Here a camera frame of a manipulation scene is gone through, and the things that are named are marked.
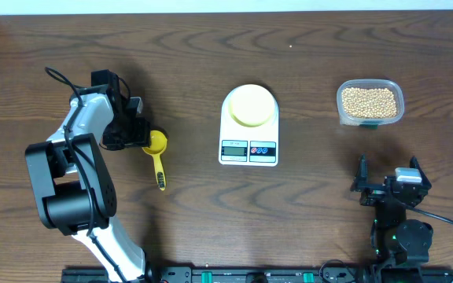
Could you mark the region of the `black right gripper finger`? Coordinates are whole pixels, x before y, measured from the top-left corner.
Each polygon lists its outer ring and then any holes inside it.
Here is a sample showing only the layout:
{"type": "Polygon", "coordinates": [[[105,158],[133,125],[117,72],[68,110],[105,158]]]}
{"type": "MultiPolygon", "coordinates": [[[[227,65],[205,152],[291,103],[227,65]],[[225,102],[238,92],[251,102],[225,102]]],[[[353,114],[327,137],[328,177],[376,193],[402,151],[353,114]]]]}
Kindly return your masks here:
{"type": "Polygon", "coordinates": [[[355,174],[350,190],[352,192],[362,192],[368,182],[368,168],[364,154],[359,158],[358,170],[355,174]]]}
{"type": "Polygon", "coordinates": [[[411,157],[410,163],[409,163],[409,168],[417,169],[422,178],[422,185],[424,187],[426,187],[427,189],[432,188],[431,182],[428,180],[427,176],[425,175],[424,171],[422,170],[422,168],[415,156],[411,157]]]}

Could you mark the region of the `yellow measuring scoop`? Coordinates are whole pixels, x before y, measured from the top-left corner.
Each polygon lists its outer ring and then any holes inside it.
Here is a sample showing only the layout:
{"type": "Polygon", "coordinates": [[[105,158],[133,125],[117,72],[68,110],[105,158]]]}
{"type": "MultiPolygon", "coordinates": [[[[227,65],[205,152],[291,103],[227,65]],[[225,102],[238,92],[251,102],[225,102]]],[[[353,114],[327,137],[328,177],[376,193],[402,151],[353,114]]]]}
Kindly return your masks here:
{"type": "Polygon", "coordinates": [[[150,131],[150,146],[143,147],[144,153],[153,158],[154,172],[156,176],[157,186],[161,191],[167,188],[167,181],[164,172],[164,166],[161,160],[161,155],[165,152],[168,145],[168,139],[165,134],[159,130],[150,131]]]}

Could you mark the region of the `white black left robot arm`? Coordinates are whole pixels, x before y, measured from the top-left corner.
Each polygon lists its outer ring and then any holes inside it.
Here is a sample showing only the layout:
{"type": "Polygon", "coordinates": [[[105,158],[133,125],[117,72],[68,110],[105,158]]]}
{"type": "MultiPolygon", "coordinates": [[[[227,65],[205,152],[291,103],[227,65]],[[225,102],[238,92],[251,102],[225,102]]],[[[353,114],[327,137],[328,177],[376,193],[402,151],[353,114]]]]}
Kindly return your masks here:
{"type": "Polygon", "coordinates": [[[69,85],[72,96],[57,131],[25,150],[42,224],[87,246],[109,282],[157,279],[144,250],[116,217],[116,190],[100,151],[149,145],[150,125],[140,115],[142,99],[123,95],[125,81],[108,69],[92,72],[89,87],[72,84],[55,69],[45,71],[69,85]]]}

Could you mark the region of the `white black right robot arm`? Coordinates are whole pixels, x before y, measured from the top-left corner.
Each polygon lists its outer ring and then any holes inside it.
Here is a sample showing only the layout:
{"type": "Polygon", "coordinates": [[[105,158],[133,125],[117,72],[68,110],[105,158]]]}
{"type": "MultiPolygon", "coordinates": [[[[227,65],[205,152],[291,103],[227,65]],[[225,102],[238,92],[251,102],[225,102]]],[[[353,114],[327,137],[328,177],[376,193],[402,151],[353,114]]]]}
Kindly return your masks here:
{"type": "Polygon", "coordinates": [[[359,203],[371,206],[375,218],[370,242],[377,262],[359,270],[360,282],[423,282],[421,265],[429,261],[433,228],[426,222],[407,218],[407,210],[415,208],[432,188],[416,158],[408,167],[398,167],[382,184],[368,179],[365,156],[350,190],[361,193],[359,203]]]}

